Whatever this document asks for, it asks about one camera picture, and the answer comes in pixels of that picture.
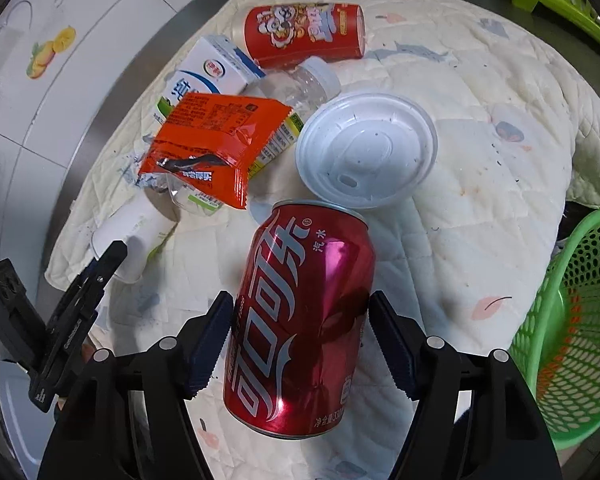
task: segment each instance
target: bottle cap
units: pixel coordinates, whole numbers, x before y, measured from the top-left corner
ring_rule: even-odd
[[[327,94],[327,101],[330,101],[340,93],[340,80],[325,60],[321,57],[311,56],[305,59],[300,66],[307,70],[316,78],[320,86]]]

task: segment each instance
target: red snack tube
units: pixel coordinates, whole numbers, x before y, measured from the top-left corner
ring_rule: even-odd
[[[238,13],[234,43],[262,68],[283,68],[311,56],[325,61],[365,53],[365,20],[356,4],[284,4]]]

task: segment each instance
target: blue fish pattern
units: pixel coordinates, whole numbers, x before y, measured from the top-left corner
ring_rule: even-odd
[[[368,54],[365,55],[366,58],[375,57],[378,58],[378,61],[382,61],[390,56],[395,56],[396,54],[413,54],[414,56],[424,57],[426,59],[430,59],[435,62],[442,62],[445,60],[445,56],[448,52],[444,54],[438,54],[433,50],[428,49],[424,45],[409,45],[396,43],[396,50],[389,50],[388,48],[378,48],[377,50],[371,50]]]
[[[483,18],[480,20],[480,26],[484,30],[488,30],[489,32],[491,32],[492,34],[495,34],[496,36],[500,36],[501,38],[509,39],[509,35],[507,34],[507,31],[504,30],[504,25],[502,24],[502,22],[499,22],[498,20],[491,20],[489,18]]]
[[[500,121],[496,124],[496,133],[502,140],[507,142],[522,142],[525,140],[525,134],[519,128],[506,121]]]

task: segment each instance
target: plastic cup lid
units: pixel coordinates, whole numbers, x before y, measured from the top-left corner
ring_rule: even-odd
[[[437,151],[436,129],[417,104],[393,94],[353,92],[323,105],[307,121],[296,166],[321,199],[368,209],[411,195]]]

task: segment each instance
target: trash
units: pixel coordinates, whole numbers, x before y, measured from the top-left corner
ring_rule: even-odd
[[[436,129],[417,104],[392,94],[351,92],[305,124],[296,166],[321,199],[366,209],[413,193],[437,151]]]
[[[340,422],[375,261],[359,214],[317,200],[273,206],[236,298],[224,369],[224,405],[235,418],[280,438]]]
[[[139,173],[171,173],[205,195],[246,206],[247,170],[291,108],[273,99],[190,92],[169,114]]]
[[[173,203],[190,213],[211,216],[222,207],[222,202],[185,184],[174,174],[167,174],[167,186]]]
[[[293,66],[311,56],[359,59],[365,53],[365,20],[355,4],[254,7],[236,14],[232,40],[263,68]]]
[[[309,117],[339,93],[338,76],[319,57],[308,58],[292,72],[269,72],[247,86],[245,95],[276,99],[293,109],[249,168],[249,178],[295,143]]]
[[[113,241],[122,240],[127,255],[114,276],[123,283],[135,283],[149,256],[177,222],[178,211],[166,193],[140,189],[94,231],[91,252],[100,259]]]
[[[202,36],[169,79],[154,110],[164,124],[171,111],[189,92],[238,95],[264,72],[226,36]]]

